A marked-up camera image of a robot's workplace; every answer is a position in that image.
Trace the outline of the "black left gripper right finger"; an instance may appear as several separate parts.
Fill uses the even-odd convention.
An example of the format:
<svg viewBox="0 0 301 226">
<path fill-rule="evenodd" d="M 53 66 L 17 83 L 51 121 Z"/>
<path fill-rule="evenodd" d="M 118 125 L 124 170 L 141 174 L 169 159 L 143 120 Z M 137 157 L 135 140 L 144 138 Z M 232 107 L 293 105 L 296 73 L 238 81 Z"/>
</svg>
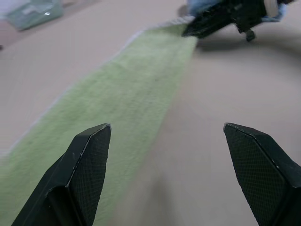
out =
<svg viewBox="0 0 301 226">
<path fill-rule="evenodd" d="M 301 226 L 301 166 L 268 134 L 225 123 L 236 178 L 259 226 Z"/>
</svg>

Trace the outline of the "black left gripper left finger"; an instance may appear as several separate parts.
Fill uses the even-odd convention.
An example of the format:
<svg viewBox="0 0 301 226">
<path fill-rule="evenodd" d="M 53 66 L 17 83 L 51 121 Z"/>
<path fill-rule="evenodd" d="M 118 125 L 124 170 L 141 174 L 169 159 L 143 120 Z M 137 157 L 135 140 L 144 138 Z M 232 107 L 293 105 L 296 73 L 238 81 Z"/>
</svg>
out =
<svg viewBox="0 0 301 226">
<path fill-rule="evenodd" d="M 77 134 L 45 172 L 11 226 L 93 226 L 110 139 L 109 123 Z"/>
</svg>

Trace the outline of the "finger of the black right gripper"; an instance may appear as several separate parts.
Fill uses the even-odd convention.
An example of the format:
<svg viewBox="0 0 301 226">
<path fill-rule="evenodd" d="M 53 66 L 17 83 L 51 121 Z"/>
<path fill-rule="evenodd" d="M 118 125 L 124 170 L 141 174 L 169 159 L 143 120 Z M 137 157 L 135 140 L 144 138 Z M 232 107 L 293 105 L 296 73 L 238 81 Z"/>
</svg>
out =
<svg viewBox="0 0 301 226">
<path fill-rule="evenodd" d="M 191 22 L 194 26 L 215 26 L 223 22 L 226 16 L 226 7 L 214 5 L 202 9 Z"/>
<path fill-rule="evenodd" d="M 191 22 L 187 25 L 185 30 L 182 33 L 182 37 L 197 37 L 197 38 L 206 38 L 209 35 L 215 33 L 216 31 L 232 24 L 232 21 L 221 21 L 221 22 L 212 22 L 206 24 L 197 24 L 196 22 Z"/>
</svg>

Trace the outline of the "light green towel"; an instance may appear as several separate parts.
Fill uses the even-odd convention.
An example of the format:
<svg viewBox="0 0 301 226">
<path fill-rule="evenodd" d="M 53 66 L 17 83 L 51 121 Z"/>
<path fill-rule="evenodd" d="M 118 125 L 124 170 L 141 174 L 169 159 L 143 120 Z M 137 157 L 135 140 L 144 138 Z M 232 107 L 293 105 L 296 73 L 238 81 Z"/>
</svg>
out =
<svg viewBox="0 0 301 226">
<path fill-rule="evenodd" d="M 85 129 L 112 128 L 106 177 L 93 226 L 107 226 L 153 143 L 196 44 L 168 23 L 138 34 L 73 85 L 0 159 L 0 226 L 11 226 L 45 171 Z"/>
</svg>

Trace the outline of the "light blue cloth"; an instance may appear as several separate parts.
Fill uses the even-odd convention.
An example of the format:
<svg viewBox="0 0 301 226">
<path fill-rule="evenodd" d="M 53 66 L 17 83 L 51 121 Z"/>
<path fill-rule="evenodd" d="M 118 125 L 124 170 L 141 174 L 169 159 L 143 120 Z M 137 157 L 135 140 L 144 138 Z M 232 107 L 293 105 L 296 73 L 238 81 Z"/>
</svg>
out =
<svg viewBox="0 0 301 226">
<path fill-rule="evenodd" d="M 188 0 L 187 11 L 188 15 L 196 17 L 199 13 L 206 9 L 222 2 L 223 0 Z M 280 22 L 286 14 L 287 5 L 291 0 L 277 0 L 278 14 L 274 17 L 264 16 L 261 20 L 266 23 Z"/>
</svg>

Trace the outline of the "pale green flat package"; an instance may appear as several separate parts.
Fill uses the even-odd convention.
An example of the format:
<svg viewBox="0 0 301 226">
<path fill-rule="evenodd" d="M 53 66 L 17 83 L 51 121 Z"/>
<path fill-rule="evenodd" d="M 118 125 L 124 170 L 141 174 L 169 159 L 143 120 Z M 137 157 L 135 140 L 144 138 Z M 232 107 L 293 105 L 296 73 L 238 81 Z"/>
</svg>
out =
<svg viewBox="0 0 301 226">
<path fill-rule="evenodd" d="M 29 0 L 6 13 L 5 19 L 18 31 L 24 31 L 57 19 L 63 14 L 61 0 Z"/>
</svg>

